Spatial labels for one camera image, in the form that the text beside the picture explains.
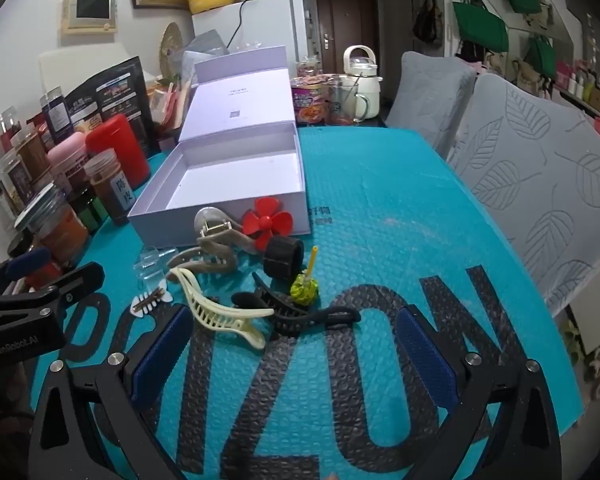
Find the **glass mug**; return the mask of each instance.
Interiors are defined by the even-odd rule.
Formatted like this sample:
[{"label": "glass mug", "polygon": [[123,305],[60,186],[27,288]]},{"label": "glass mug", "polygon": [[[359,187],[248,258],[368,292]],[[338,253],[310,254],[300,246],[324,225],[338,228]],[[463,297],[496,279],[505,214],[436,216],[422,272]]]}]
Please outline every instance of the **glass mug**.
[{"label": "glass mug", "polygon": [[[344,78],[334,78],[324,83],[327,117],[325,124],[329,126],[355,126],[365,120],[369,113],[369,99],[358,93],[358,83]],[[358,99],[365,102],[362,117],[356,117]]]}]

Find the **thermos handle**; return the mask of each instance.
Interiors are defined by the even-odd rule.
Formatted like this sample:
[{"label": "thermos handle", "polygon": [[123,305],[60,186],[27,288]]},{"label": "thermos handle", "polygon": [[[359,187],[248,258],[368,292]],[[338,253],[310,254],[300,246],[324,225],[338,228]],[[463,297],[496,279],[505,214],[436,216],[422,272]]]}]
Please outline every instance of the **thermos handle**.
[{"label": "thermos handle", "polygon": [[369,108],[371,107],[371,102],[369,102],[369,98],[364,94],[356,94],[357,98],[364,99],[365,101],[365,113],[362,114],[362,117],[359,119],[353,119],[355,123],[361,123],[366,119],[366,116],[369,114]]},{"label": "thermos handle", "polygon": [[368,56],[369,59],[375,64],[376,63],[376,54],[374,54],[374,51],[371,50],[368,46],[365,45],[353,45],[350,46],[347,50],[344,51],[344,73],[347,74],[349,73],[349,70],[351,68],[351,53],[356,50],[357,48],[360,48],[362,50],[364,50]]}]

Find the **white refrigerator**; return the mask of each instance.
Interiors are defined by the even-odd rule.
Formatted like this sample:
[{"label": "white refrigerator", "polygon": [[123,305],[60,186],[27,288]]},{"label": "white refrigerator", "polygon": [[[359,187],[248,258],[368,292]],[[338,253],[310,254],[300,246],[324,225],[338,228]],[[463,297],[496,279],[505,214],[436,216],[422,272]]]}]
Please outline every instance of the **white refrigerator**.
[{"label": "white refrigerator", "polygon": [[289,75],[295,77],[296,63],[304,60],[308,51],[303,0],[249,0],[242,7],[242,25],[238,29],[241,5],[239,2],[195,14],[194,32],[197,35],[214,28],[224,44],[235,33],[229,52],[257,44],[284,46]]}]

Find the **glass mug handle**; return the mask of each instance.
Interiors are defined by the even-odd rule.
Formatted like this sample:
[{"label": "glass mug handle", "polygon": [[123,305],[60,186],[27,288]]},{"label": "glass mug handle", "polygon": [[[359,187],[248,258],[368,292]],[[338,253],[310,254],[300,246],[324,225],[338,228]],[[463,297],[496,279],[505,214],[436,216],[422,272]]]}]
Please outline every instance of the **glass mug handle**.
[{"label": "glass mug handle", "polygon": [[369,102],[369,98],[364,94],[356,94],[356,97],[364,100],[364,102],[365,102],[365,112],[362,114],[362,117],[360,117],[359,119],[356,119],[356,118],[353,119],[353,121],[355,123],[361,123],[362,121],[364,121],[366,119],[366,116],[369,113],[369,108],[371,108],[371,102]]}]

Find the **open gift box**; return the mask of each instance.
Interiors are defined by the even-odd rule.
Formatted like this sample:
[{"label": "open gift box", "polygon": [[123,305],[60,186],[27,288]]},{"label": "open gift box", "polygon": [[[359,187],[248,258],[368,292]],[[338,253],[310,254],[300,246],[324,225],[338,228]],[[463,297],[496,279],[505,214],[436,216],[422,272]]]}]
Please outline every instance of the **open gift box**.
[{"label": "open gift box", "polygon": [[141,240],[193,246],[193,221],[214,206],[237,221],[261,196],[282,202],[292,234],[310,232],[302,153],[283,46],[196,64],[199,86],[176,148],[129,213]]}]

